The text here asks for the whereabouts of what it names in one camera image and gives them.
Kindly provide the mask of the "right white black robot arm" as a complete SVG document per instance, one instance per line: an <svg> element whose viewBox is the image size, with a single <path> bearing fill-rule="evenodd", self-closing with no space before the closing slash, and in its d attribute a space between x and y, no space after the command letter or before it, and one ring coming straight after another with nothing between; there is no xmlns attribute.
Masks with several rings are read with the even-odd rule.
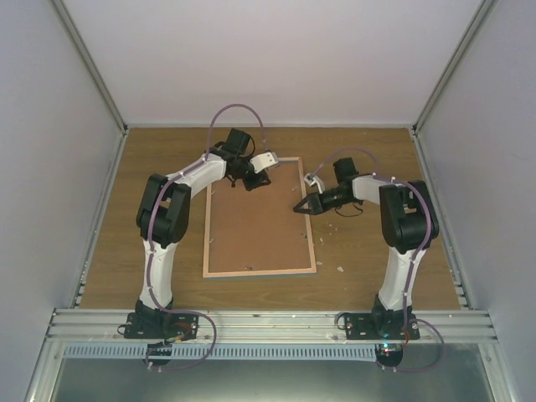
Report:
<svg viewBox="0 0 536 402"><path fill-rule="evenodd" d="M347 204L377 204L381 232L389 248L384 281L365 316L375 336L389 339L409 330L415 278L426 251L440 231L426 183L361 174L350 157L333 164L337 186L326 188L317 173L307 173L304 183L317 190L305 196L293 211L319 215Z"/></svg>

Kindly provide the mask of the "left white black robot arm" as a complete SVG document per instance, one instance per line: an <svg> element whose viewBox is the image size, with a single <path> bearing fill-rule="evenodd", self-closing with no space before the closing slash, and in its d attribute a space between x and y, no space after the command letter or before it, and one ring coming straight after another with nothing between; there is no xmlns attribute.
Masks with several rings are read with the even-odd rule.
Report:
<svg viewBox="0 0 536 402"><path fill-rule="evenodd" d="M252 142L248 133L233 128L197 161L147 180L136 217L145 253L144 280L135 311L126 321L127 338L170 338L183 328L169 311L174 256L188 229L192 198L224 178L232 185L241 181L248 191L270 184L267 170L277 166L279 158L270 150L248 154Z"/></svg>

